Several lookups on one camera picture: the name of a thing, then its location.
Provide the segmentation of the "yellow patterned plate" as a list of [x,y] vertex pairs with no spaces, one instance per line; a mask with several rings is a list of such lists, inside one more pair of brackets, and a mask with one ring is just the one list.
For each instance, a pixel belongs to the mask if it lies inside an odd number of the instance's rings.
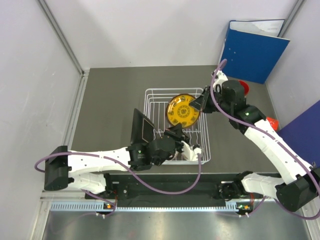
[[165,116],[171,126],[181,124],[186,129],[194,125],[200,117],[200,111],[190,106],[196,98],[190,94],[173,97],[166,106]]

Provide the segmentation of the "black floral rectangular tray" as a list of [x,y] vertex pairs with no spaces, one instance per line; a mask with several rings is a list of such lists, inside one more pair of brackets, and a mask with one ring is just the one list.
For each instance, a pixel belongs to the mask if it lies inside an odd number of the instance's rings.
[[137,108],[133,111],[132,128],[130,144],[142,145],[147,147],[154,140],[155,126],[141,111]]

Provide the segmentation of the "black skull mug red inside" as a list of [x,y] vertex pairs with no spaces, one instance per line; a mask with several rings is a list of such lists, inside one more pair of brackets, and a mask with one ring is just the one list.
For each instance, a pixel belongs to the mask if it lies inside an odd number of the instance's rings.
[[244,96],[246,97],[246,96],[249,94],[249,92],[250,92],[250,87],[249,87],[249,85],[248,85],[245,81],[243,81],[243,80],[238,80],[238,82],[239,82],[240,85],[244,88]]

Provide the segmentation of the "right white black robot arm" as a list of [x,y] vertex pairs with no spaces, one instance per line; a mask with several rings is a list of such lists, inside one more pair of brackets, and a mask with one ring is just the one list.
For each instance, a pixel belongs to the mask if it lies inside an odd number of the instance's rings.
[[189,105],[204,114],[224,114],[230,124],[252,141],[280,174],[279,177],[245,171],[232,183],[239,198],[250,193],[273,198],[286,211],[296,212],[320,196],[320,169],[304,161],[274,131],[266,116],[247,103],[237,80],[216,81]]

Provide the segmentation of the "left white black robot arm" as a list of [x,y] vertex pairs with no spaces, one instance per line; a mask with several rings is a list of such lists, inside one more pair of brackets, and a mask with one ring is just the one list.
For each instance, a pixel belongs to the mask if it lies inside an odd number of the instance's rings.
[[180,124],[168,128],[164,136],[154,138],[151,134],[149,137],[134,136],[130,146],[108,151],[79,152],[61,145],[44,160],[44,189],[59,191],[72,187],[106,199],[114,191],[106,176],[108,171],[146,171],[177,155],[190,161],[198,160],[199,150],[190,146]]

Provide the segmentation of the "red cube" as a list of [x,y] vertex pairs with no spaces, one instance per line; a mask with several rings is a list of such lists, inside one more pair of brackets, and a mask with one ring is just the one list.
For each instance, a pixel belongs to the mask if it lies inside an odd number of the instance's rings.
[[277,131],[278,128],[279,128],[279,121],[277,119],[274,119],[274,118],[271,118],[271,117],[267,117],[266,119],[269,122],[269,124],[271,125],[272,129],[274,131]]

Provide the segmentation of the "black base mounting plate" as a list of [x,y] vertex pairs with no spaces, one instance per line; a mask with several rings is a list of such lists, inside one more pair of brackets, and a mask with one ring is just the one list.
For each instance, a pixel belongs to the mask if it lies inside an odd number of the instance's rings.
[[215,200],[232,200],[247,196],[236,181],[237,176],[229,173],[198,174],[139,174],[105,173],[105,191],[99,197],[115,194],[126,200],[136,196],[207,196]]

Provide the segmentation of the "dark blue binder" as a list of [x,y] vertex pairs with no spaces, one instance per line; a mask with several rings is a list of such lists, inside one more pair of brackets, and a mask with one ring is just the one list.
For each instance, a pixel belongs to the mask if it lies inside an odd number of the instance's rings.
[[320,103],[316,102],[278,134],[302,159],[320,165]]

